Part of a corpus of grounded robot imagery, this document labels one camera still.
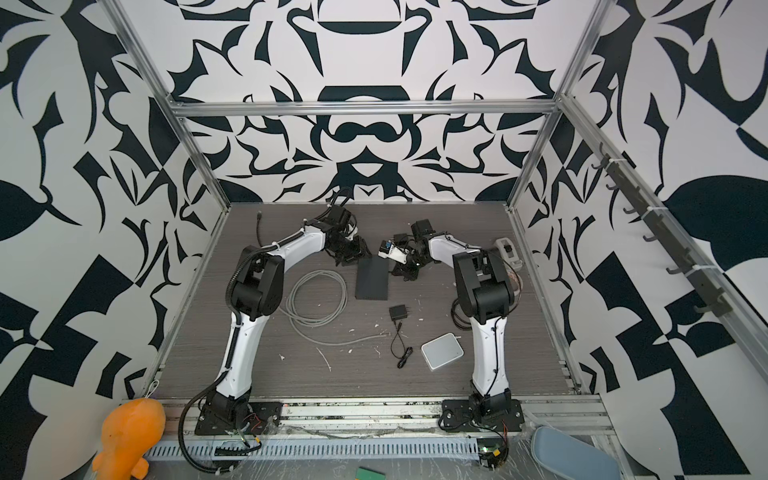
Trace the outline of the black power adapter with cable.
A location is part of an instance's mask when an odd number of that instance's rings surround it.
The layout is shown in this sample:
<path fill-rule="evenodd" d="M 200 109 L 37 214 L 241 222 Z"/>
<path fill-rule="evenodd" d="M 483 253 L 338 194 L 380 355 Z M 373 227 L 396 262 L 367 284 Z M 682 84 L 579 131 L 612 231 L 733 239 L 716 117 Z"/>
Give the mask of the black power adapter with cable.
<path fill-rule="evenodd" d="M 414 238 L 410 234 L 400 233 L 393 236 L 392 242 L 396 248 L 409 254 L 414 251 Z"/>

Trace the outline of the black network switch box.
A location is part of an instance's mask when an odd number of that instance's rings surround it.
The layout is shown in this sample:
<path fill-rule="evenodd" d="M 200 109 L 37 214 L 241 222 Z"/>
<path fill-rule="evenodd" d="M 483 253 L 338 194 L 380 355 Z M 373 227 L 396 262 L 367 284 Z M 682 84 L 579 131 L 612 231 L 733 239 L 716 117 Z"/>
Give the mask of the black network switch box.
<path fill-rule="evenodd" d="M 385 301 L 388 299 L 389 262 L 371 256 L 358 261 L 355 298 L 357 300 Z"/>

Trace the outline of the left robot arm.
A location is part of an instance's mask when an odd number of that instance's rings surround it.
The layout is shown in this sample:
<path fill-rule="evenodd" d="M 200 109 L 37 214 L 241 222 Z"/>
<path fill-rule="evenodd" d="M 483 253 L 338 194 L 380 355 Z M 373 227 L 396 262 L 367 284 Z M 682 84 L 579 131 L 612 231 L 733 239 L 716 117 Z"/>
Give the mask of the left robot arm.
<path fill-rule="evenodd" d="M 319 252 L 328 253 L 337 264 L 368 255 L 356 219 L 346 207 L 329 206 L 304 221 L 296 233 L 243 249 L 225 291 L 230 335 L 219 374 L 203 394 L 206 418 L 221 421 L 228 429 L 243 427 L 258 345 L 267 321 L 282 303 L 285 273 Z"/>

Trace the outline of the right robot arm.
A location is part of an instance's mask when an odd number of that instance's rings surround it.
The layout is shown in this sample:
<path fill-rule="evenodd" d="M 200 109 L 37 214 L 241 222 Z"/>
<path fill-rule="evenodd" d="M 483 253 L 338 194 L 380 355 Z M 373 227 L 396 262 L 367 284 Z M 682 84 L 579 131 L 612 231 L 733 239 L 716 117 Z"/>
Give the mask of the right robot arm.
<path fill-rule="evenodd" d="M 428 220 L 413 223 L 411 230 L 382 241 L 378 255 L 392 260 L 393 274 L 406 281 L 417 279 L 429 263 L 453 269 L 457 304 L 472 332 L 474 369 L 469 402 L 473 413 L 478 421 L 509 413 L 512 395 L 505 368 L 505 330 L 517 302 L 499 250 L 437 232 Z"/>

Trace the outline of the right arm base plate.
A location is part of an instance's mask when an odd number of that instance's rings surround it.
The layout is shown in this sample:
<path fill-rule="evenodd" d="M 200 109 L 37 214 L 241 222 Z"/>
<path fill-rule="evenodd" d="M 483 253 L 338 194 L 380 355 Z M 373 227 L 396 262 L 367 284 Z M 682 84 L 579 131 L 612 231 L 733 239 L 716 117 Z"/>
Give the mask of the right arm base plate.
<path fill-rule="evenodd" d="M 438 427 L 447 432 L 481 432 L 490 429 L 519 433 L 525 423 L 521 403 L 501 396 L 488 401 L 449 400 L 441 403 Z"/>

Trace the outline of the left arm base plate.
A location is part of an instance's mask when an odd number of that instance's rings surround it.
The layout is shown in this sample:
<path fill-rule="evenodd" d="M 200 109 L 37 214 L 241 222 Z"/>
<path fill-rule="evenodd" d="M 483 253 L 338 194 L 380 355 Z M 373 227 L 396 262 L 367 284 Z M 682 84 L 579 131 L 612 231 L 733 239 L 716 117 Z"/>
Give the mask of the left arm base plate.
<path fill-rule="evenodd" d="M 202 404 L 194 433 L 198 436 L 260 435 L 281 422 L 281 402 L 249 402 L 228 405 Z"/>

